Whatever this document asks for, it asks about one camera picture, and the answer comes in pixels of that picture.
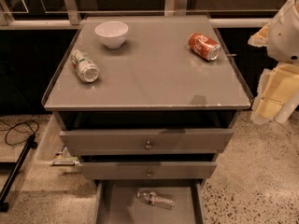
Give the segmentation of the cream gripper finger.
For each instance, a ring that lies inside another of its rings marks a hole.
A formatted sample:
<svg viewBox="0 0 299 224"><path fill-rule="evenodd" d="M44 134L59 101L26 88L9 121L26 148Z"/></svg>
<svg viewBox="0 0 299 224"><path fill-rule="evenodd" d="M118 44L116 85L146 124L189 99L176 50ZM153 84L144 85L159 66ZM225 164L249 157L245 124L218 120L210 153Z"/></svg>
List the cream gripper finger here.
<svg viewBox="0 0 299 224"><path fill-rule="evenodd" d="M284 123L297 106L299 64L278 63L272 70L264 69L252 105L251 120L260 125L271 120Z"/></svg>
<svg viewBox="0 0 299 224"><path fill-rule="evenodd" d="M249 38L248 44L253 47L266 47L268 45L268 30L270 24L267 23L257 33Z"/></svg>

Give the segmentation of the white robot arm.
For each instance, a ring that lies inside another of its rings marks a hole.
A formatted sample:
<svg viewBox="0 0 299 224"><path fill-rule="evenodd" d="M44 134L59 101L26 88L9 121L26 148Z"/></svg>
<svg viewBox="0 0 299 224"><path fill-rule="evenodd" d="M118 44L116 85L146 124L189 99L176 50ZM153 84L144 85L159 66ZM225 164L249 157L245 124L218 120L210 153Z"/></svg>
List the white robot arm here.
<svg viewBox="0 0 299 224"><path fill-rule="evenodd" d="M278 62L260 76L251 120L260 125L284 123L299 104L299 0L287 0L248 44L266 47L267 55Z"/></svg>

